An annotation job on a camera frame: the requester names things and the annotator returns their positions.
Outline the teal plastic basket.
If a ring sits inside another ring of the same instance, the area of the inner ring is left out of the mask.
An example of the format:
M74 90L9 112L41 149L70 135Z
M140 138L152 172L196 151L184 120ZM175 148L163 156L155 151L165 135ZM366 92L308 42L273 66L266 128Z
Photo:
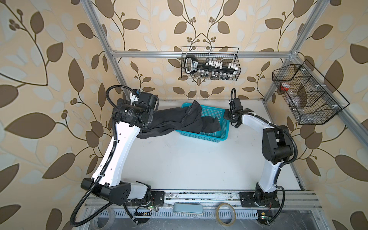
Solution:
M221 142L227 139L229 133L229 120L224 119L225 109L211 106L201 106L202 130L199 133L180 131L177 132L186 137L200 140Z

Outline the dark grey trousers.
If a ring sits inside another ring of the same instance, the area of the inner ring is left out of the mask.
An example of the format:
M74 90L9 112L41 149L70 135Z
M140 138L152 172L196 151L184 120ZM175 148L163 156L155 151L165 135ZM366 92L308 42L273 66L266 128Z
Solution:
M201 111L201 105L197 101L183 108L159 110L153 114L152 123L147 129L142 129L137 138L164 136L176 130L199 133L203 127Z

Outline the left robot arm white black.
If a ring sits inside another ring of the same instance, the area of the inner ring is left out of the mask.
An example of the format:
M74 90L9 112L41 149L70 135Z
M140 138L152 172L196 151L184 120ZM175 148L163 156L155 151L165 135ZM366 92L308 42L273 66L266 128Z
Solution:
M151 186L142 182L123 182L123 167L138 134L148 127L158 109L159 99L150 93L131 95L131 103L119 101L112 113L113 137L97 170L83 179L81 188L116 205L135 200L151 202Z

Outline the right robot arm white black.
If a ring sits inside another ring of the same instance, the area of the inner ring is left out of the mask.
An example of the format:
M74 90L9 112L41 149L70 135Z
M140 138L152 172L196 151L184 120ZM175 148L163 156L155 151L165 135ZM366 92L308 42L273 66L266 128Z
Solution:
M248 200L259 207L265 207L277 199L278 177L283 166L294 162L298 149L286 126L278 126L256 115L251 109L244 109L239 98L229 100L230 108L225 110L224 119L235 127L246 125L262 134L261 152L265 158L263 172L256 184L252 198Z

